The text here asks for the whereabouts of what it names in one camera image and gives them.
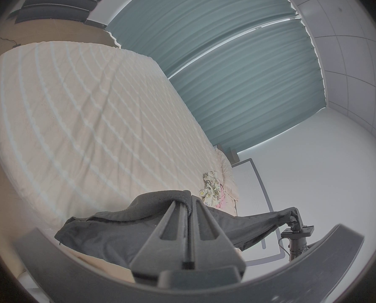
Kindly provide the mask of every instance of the patterned fabric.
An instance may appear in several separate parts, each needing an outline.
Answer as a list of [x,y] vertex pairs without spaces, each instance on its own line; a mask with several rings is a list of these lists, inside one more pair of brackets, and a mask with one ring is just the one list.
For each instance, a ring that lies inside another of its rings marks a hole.
[[217,154],[150,57],[100,44],[32,43],[0,57],[0,161],[50,227],[189,190]]
[[203,198],[203,203],[211,208],[223,209],[226,205],[226,195],[223,190],[216,171],[211,171],[203,175],[205,189],[199,192]]

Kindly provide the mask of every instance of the floor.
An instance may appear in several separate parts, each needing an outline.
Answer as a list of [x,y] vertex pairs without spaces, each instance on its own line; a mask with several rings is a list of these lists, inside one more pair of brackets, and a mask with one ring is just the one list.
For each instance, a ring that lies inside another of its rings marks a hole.
[[[98,43],[116,47],[106,31],[76,21],[41,19],[15,24],[15,19],[0,20],[0,37],[25,45],[42,41],[72,41]],[[0,55],[11,49],[14,42],[0,39]],[[0,258],[15,277],[24,267],[12,248],[12,241],[24,235],[39,220],[18,197],[0,165]]]

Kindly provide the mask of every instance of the curtain fold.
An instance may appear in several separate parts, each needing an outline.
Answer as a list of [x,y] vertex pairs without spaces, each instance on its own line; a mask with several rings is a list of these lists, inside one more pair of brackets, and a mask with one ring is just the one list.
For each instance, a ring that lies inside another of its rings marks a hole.
[[107,30],[173,75],[212,144],[239,152],[326,106],[314,47],[295,16],[287,0],[132,0]]

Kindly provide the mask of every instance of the teal curtain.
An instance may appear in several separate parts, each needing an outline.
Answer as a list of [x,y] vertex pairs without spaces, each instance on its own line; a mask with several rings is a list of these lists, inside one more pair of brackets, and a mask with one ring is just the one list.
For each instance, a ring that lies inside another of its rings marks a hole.
[[287,0],[132,0],[107,30],[159,64],[212,144],[239,152],[325,107],[317,56],[295,16]]

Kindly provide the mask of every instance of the cartoon print cloth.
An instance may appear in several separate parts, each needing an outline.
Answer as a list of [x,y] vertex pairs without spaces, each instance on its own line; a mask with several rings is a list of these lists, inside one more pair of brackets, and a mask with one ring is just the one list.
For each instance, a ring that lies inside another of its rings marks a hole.
[[211,208],[223,209],[226,204],[226,195],[223,186],[217,177],[217,172],[212,170],[203,175],[205,189],[199,191],[203,203]]

